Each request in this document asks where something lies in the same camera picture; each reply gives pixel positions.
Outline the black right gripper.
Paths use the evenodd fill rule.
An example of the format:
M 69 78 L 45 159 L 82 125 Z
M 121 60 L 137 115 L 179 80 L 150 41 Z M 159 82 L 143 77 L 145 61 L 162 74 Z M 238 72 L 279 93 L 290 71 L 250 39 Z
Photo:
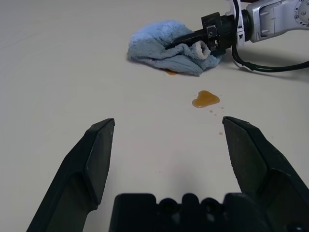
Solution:
M 203 29 L 180 36 L 165 48 L 171 49 L 180 44 L 190 47 L 198 41 L 204 41 L 212 55 L 221 56 L 227 49 L 237 45 L 238 24 L 235 22 L 234 15 L 213 13 L 202 17 L 201 22 Z

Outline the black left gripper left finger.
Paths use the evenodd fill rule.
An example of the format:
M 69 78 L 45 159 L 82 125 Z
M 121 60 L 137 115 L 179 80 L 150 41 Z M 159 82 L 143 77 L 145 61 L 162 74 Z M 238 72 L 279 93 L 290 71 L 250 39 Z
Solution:
M 93 124 L 63 159 L 27 231 L 81 232 L 101 204 L 115 120 Z

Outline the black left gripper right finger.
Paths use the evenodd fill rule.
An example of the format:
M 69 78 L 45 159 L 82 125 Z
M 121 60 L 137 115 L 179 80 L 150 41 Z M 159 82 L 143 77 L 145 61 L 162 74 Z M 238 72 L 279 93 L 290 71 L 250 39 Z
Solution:
M 309 230 L 309 189 L 262 132 L 231 116 L 222 120 L 233 172 L 242 193 L 255 199 L 276 232 Z

